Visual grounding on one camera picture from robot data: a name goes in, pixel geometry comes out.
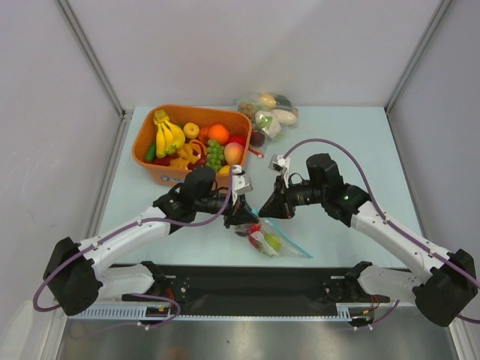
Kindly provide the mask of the red fake chili pepper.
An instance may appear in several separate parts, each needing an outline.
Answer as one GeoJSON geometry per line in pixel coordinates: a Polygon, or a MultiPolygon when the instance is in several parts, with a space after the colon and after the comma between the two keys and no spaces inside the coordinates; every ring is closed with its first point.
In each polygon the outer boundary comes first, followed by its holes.
{"type": "Polygon", "coordinates": [[[264,251],[263,240],[264,235],[262,233],[262,227],[260,224],[252,224],[248,232],[248,240],[250,244],[259,252],[264,251]]]}

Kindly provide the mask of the clear zip top bag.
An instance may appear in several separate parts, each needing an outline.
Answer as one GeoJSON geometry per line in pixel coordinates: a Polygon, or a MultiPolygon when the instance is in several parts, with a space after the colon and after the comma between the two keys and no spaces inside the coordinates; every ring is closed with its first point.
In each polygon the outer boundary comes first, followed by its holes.
{"type": "Polygon", "coordinates": [[[274,222],[260,219],[258,223],[235,226],[235,233],[246,238],[251,247],[267,257],[313,257],[284,233],[274,222]]]}

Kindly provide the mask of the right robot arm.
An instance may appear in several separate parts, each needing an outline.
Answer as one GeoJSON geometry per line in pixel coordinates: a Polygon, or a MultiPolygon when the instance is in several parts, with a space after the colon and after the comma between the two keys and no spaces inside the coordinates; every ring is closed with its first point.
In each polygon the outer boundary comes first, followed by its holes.
{"type": "Polygon", "coordinates": [[[330,218],[373,239],[407,267],[402,272],[360,262],[346,282],[351,299],[387,296],[414,304],[432,323],[447,327],[476,297],[479,285],[469,253],[451,252],[395,223],[372,195],[344,182],[329,154],[310,156],[309,178],[296,184],[289,180],[288,157],[275,155],[269,166],[278,175],[272,195],[259,211],[261,218],[290,219],[296,207],[319,204],[330,218]]]}

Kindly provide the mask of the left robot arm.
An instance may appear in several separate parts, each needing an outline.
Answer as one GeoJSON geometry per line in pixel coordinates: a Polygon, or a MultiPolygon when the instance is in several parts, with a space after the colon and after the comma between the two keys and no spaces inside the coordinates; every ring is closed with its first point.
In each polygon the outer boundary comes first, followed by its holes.
{"type": "Polygon", "coordinates": [[[117,267],[116,261],[153,240],[184,227],[202,227],[217,218],[231,227],[258,221],[245,199],[251,180],[241,166],[233,166],[228,185],[214,189],[215,172],[200,166],[184,181],[156,199],[143,213],[121,226],[75,242],[66,237],[52,252],[43,274],[56,307],[68,316],[82,313],[98,300],[172,302],[168,280],[153,262],[117,267]]]}

